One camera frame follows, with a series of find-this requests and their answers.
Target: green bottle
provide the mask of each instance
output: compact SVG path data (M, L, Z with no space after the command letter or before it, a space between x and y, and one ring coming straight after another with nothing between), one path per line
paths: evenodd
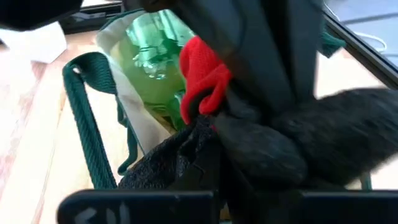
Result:
M179 130L182 119L177 96L185 91L178 66L182 47L193 32L171 11L143 14L126 30L119 44L120 64L144 105L165 126Z

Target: green strap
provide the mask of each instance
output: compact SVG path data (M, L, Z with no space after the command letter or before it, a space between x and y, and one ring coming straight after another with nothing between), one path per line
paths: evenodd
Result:
M81 145L94 188L115 189L116 181L106 157L101 135L91 110L84 84L87 83L95 90L117 95L116 84L109 68L108 59L98 52L81 55L63 68L63 81L73 115L75 116ZM130 152L131 149L137 149L136 140L132 133L133 130L129 127L127 129L127 139L130 142ZM130 154L125 163L134 162L136 160L134 155L136 154L136 151Z
M372 180L370 173L363 174L359 180L361 181L362 190L372 190Z

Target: red cloth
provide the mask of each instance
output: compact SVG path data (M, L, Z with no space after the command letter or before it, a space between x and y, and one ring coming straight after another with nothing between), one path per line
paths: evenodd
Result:
M180 54L180 69L187 80L186 94L181 102L181 115L185 123L192 118L189 107L192 100L204 90L211 89L199 105L200 114L212 114L223 101L231 72L214 51L199 37L189 40Z

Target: wooden table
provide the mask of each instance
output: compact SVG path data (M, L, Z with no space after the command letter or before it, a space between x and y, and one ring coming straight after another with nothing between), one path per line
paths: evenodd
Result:
M22 61L0 47L0 223L55 223L60 201L91 188L78 131L66 100L62 67L97 51L94 32L69 35L68 49L51 64ZM347 52L318 57L317 96L342 89L382 86ZM117 181L127 156L126 132L116 121L112 96L88 89ZM398 163L373 175L375 188L398 188Z

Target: bag handle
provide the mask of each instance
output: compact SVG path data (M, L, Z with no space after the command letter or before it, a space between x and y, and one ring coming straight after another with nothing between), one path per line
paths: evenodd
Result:
M108 59L99 52L83 54L63 68L63 81L78 128L83 153L95 189L115 189L116 181L106 157L104 144L94 114L88 101L85 83L97 91L117 96L116 84L109 68ZM133 130L123 122L123 109L118 102L118 120L127 127L129 157L119 168L127 169L137 159L137 141Z

